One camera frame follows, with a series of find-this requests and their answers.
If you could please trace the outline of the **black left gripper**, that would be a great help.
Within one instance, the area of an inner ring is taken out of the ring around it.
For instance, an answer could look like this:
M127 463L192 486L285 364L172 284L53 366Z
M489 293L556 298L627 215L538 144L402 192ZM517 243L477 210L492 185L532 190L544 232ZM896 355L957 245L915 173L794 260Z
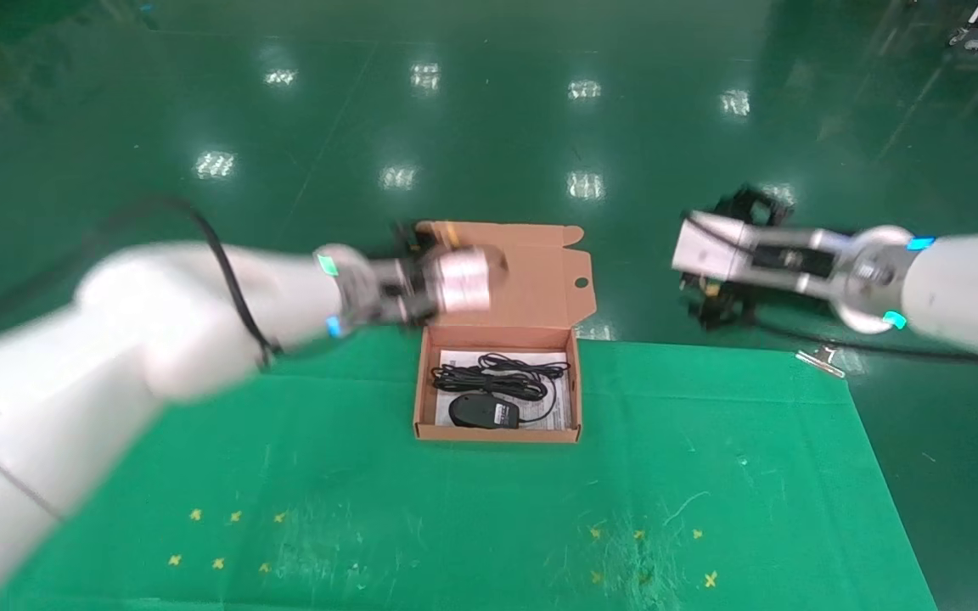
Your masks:
M431 221L396 221L391 233L396 258L373 259L379 289L373 325L422 328L440 314L438 260L430 255L453 250L458 241Z

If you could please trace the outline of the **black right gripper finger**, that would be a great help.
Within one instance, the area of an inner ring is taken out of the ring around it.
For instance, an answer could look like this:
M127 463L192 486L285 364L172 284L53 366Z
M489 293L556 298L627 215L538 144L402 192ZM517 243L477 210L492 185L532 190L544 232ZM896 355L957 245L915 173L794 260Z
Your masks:
M780 226L792 216L793 205L745 184L733 194L721 197L711 212L752 226Z
M758 295L751 286L683 274L683 291L699 298L688 301L687 313L706 332L734 326L748 328L756 324Z

